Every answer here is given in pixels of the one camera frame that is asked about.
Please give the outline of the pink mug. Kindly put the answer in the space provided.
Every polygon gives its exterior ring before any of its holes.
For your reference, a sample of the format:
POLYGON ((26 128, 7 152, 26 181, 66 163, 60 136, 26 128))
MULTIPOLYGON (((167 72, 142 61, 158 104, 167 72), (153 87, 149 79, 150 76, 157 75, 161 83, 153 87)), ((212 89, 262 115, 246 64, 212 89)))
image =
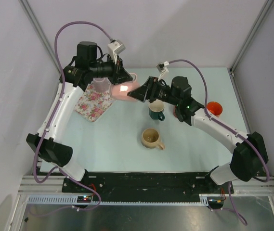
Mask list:
POLYGON ((130 73, 131 76, 134 76, 132 81, 124 82, 119 85, 110 86, 110 96, 115 100, 136 102, 137 100, 128 96, 128 92, 138 88, 140 84, 137 82, 137 75, 135 73, 130 73))

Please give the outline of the purple mug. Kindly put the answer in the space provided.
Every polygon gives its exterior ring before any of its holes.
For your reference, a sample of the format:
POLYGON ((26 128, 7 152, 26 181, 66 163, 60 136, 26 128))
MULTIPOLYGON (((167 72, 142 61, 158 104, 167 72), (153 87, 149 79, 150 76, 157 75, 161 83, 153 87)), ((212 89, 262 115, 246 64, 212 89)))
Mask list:
POLYGON ((94 78, 93 87, 99 93, 104 93, 110 89, 110 81, 108 78, 94 78))

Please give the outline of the green mug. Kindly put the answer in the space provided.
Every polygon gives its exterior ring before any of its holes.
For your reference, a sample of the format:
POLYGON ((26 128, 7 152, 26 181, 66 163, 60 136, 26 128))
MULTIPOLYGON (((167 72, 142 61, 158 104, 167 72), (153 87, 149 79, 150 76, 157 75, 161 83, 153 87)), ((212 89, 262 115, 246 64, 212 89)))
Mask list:
POLYGON ((149 103, 149 115, 153 120, 164 121, 164 103, 161 100, 155 100, 152 103, 149 103))

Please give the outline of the red mug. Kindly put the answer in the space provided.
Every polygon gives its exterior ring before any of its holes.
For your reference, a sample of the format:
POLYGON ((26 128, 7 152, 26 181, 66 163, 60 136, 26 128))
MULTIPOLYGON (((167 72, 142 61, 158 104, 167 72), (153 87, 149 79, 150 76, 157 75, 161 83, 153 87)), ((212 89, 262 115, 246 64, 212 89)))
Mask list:
POLYGON ((174 107, 173 115, 177 118, 178 117, 178 109, 177 107, 174 107))

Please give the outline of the cream beige mug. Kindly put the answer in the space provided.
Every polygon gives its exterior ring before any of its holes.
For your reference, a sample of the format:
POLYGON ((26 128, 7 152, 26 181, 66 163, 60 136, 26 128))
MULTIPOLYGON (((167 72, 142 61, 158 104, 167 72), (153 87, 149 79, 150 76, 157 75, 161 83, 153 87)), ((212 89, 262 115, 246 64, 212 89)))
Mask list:
POLYGON ((148 128, 142 132, 141 144, 149 149, 165 149, 165 144, 161 141, 159 132, 154 128, 148 128))

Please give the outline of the orange mug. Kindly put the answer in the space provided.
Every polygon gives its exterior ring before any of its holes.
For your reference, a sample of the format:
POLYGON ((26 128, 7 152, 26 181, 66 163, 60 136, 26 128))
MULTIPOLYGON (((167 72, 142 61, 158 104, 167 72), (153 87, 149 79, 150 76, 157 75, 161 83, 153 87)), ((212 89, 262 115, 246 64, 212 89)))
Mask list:
POLYGON ((207 109, 216 117, 219 117, 223 112, 223 107, 218 102, 207 103, 207 109))

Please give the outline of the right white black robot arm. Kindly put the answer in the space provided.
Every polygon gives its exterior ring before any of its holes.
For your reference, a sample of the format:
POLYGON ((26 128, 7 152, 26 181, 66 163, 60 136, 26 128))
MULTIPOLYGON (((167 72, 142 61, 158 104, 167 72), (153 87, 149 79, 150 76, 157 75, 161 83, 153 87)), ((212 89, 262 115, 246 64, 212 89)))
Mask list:
POLYGON ((216 193, 224 183, 236 179, 245 182, 251 178, 256 179, 261 170, 265 170, 266 181, 269 180, 270 174, 266 166, 268 156, 262 135, 239 131, 211 114, 191 96, 191 86, 186 77, 174 77, 170 86, 163 84, 157 77, 149 77, 143 85, 127 95, 141 102, 161 100, 174 105, 180 122, 204 131, 230 151, 231 162, 209 172, 209 178, 205 181, 209 192, 216 193))

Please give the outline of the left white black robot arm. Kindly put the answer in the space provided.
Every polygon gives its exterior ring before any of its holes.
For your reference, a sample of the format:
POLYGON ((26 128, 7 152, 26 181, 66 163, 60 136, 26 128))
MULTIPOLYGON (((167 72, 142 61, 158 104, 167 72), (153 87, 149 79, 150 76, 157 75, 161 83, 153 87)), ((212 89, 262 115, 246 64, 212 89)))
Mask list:
POLYGON ((123 43, 113 40, 107 48, 107 60, 103 61, 97 58, 100 48, 95 42, 83 41, 77 45, 76 56, 63 69, 56 97, 44 123, 36 134, 28 134, 26 138, 35 157, 53 164, 74 179, 72 185, 79 192, 86 191, 90 181, 84 177, 86 170, 77 162, 72 147, 62 143, 74 107, 95 78, 106 77, 115 86, 132 80, 119 57, 125 50, 123 43))

